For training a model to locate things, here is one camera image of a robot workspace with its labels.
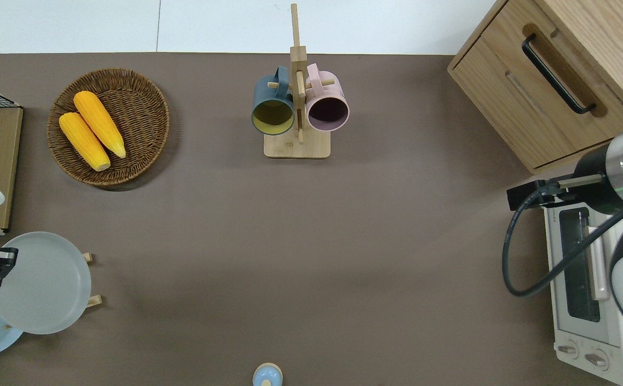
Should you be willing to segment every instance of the wooden cabinet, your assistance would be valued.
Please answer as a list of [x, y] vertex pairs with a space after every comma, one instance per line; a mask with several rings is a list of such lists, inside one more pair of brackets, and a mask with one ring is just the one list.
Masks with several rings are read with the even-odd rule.
[[448, 71], [532, 173], [576, 161], [623, 131], [623, 0], [498, 0]]

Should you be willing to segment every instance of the oven window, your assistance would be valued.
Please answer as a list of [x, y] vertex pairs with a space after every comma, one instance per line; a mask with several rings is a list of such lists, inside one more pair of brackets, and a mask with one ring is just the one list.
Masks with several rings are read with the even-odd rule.
[[[562, 251], [569, 252], [588, 235], [588, 208], [563, 210], [559, 213]], [[600, 305], [590, 295], [588, 252], [584, 250], [564, 270], [569, 315], [588, 322], [600, 322]]]

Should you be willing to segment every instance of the mug tree stand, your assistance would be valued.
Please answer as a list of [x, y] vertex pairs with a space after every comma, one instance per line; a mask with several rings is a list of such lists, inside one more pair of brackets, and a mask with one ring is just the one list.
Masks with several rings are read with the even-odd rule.
[[[307, 73], [307, 47], [300, 46], [300, 32], [297, 22], [297, 4], [291, 5], [292, 37], [294, 46], [290, 47], [290, 88], [295, 114], [295, 124], [280, 135], [264, 135], [264, 154], [270, 158], [312, 158], [322, 159], [331, 156], [331, 133], [310, 127], [307, 120], [305, 85]], [[277, 83], [269, 83], [275, 88]]]

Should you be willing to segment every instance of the round woven basket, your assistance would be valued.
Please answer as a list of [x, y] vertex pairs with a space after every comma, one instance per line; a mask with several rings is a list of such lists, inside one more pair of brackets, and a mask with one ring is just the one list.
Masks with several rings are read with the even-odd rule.
[[[73, 96], [91, 91], [111, 115], [123, 137], [126, 157], [108, 149], [111, 166], [94, 171], [66, 138], [59, 117], [75, 112]], [[74, 179], [95, 186], [128, 182], [146, 171], [159, 157], [169, 136], [169, 107], [161, 90], [149, 79], [130, 69], [100, 69], [87, 73], [62, 91], [47, 121], [47, 144], [57, 164]]]

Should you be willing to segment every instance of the gray plate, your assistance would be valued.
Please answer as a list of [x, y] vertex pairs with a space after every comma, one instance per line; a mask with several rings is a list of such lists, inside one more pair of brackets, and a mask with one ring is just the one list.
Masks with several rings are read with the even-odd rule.
[[18, 248], [18, 257], [0, 288], [1, 317], [40, 335], [78, 320], [91, 290], [90, 271], [78, 248], [48, 232], [23, 234], [4, 246]]

